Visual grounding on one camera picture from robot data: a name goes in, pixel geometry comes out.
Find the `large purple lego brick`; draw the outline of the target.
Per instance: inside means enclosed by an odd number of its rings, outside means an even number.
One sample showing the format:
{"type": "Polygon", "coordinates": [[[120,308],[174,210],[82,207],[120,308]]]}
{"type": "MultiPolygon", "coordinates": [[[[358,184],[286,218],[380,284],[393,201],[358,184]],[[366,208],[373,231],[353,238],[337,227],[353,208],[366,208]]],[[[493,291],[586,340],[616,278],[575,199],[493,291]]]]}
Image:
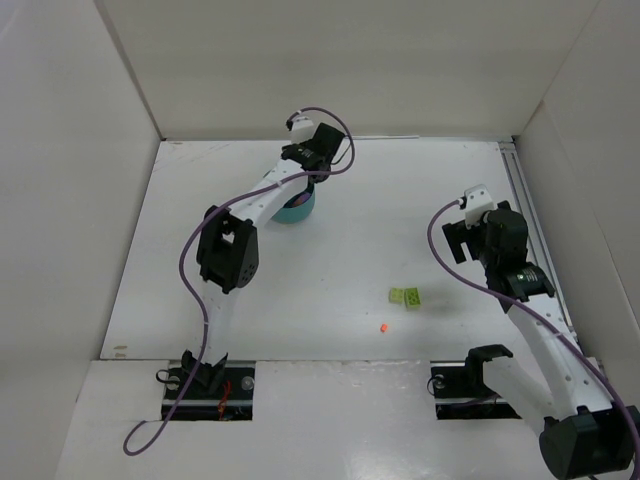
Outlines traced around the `large purple lego brick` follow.
{"type": "Polygon", "coordinates": [[[306,203],[308,201],[307,197],[298,197],[292,204],[291,207],[292,208],[297,208],[301,205],[303,205],[304,203],[306,203]]]}

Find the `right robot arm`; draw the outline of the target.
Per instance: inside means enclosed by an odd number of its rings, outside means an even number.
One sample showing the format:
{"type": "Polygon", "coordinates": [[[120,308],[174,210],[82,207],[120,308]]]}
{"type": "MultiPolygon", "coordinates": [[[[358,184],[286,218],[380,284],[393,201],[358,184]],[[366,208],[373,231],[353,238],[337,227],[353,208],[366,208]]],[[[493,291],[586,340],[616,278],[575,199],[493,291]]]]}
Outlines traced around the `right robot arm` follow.
{"type": "Polygon", "coordinates": [[[464,217],[443,225],[456,263],[479,262],[485,285],[467,286],[496,298],[519,330],[545,379],[537,382],[504,345],[472,348],[463,363],[435,366],[431,384],[440,399],[467,398],[472,407],[503,399],[538,438],[557,479],[593,479],[628,471],[639,476],[639,411],[623,402],[566,324],[556,290],[528,259],[529,230],[508,202],[494,203],[484,188],[455,200],[464,217]]]}

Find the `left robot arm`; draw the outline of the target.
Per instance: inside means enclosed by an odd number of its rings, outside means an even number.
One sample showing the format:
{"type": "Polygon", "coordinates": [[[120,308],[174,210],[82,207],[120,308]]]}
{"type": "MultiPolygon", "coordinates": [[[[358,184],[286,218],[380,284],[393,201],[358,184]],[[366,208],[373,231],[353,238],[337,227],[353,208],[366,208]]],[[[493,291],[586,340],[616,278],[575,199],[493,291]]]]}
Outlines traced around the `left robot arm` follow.
{"type": "Polygon", "coordinates": [[[291,142],[254,188],[225,207],[207,210],[199,232],[196,263],[206,311],[206,349],[201,362],[217,379],[228,356],[228,329],[241,288],[259,266],[258,232],[278,212],[311,208],[315,186],[329,178],[334,157],[348,135],[307,117],[291,122],[291,142]]]}

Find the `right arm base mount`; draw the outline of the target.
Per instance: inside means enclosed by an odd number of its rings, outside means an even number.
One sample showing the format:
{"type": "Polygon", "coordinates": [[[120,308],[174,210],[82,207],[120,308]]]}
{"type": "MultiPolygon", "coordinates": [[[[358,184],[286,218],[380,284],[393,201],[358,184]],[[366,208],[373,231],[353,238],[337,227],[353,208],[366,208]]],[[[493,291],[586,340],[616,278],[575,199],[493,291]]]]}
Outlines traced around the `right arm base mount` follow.
{"type": "Polygon", "coordinates": [[[483,366],[496,358],[512,358],[503,345],[472,348],[464,360],[430,362],[427,392],[435,400],[436,418],[454,420],[520,419],[515,410],[484,383],[483,366]]]}

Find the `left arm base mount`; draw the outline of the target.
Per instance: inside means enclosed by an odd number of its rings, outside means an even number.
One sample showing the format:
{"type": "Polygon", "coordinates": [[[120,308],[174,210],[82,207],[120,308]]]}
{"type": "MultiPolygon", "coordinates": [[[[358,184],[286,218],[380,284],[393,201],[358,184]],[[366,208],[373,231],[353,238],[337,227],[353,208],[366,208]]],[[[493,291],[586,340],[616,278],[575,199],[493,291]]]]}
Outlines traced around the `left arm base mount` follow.
{"type": "Polygon", "coordinates": [[[161,419],[170,421],[250,421],[253,417],[256,363],[228,361],[215,366],[202,363],[180,402],[180,392],[195,366],[196,358],[186,350],[179,362],[156,372],[163,385],[161,419]]]}

